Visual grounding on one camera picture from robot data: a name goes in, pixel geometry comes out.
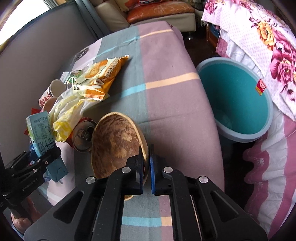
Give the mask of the person left hand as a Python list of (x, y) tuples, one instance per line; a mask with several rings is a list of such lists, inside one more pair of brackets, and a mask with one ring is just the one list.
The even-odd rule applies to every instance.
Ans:
[(13, 227), (20, 235), (23, 235), (42, 216), (30, 197), (26, 198), (25, 203), (27, 204), (27, 209), (21, 210), (22, 212), (17, 217), (11, 213)]

